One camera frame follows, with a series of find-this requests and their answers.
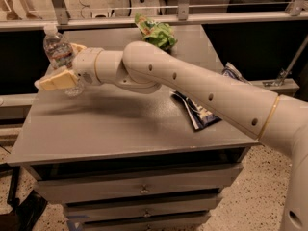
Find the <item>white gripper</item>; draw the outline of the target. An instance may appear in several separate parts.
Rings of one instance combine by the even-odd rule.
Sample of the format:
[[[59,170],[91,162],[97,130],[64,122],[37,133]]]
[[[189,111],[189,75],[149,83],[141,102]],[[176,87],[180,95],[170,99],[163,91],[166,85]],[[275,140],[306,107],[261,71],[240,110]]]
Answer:
[[[102,48],[86,48],[85,45],[71,43],[76,55],[72,62],[73,70],[62,66],[50,74],[46,74],[36,80],[34,85],[38,90],[64,90],[74,88],[79,79],[88,86],[100,86],[102,82],[98,79],[95,63]]]

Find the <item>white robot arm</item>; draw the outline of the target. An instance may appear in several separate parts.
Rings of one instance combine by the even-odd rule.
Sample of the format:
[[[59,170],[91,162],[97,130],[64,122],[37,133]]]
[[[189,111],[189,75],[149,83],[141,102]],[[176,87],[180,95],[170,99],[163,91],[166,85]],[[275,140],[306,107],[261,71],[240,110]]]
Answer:
[[[180,61],[143,41],[122,51],[80,46],[72,68],[60,67],[35,81],[40,90],[73,88],[88,77],[96,85],[152,93],[161,85],[198,105],[263,145],[292,159],[279,231],[308,231],[308,104]]]

